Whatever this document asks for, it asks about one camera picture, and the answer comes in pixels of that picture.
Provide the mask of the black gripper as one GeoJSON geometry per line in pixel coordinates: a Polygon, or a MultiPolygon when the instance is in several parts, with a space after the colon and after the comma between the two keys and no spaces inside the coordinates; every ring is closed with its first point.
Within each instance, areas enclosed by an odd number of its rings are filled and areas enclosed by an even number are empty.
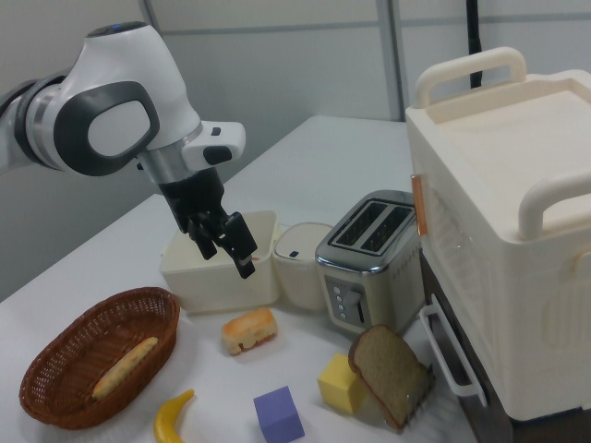
{"type": "Polygon", "coordinates": [[[240,277],[247,279],[255,272],[252,255],[257,243],[243,215],[234,212],[228,217],[223,209],[223,182],[215,168],[198,171],[181,181],[159,184],[159,189],[180,231],[188,233],[204,259],[217,253],[207,217],[211,216],[214,223],[223,221],[217,234],[218,245],[234,261],[240,277]]]}

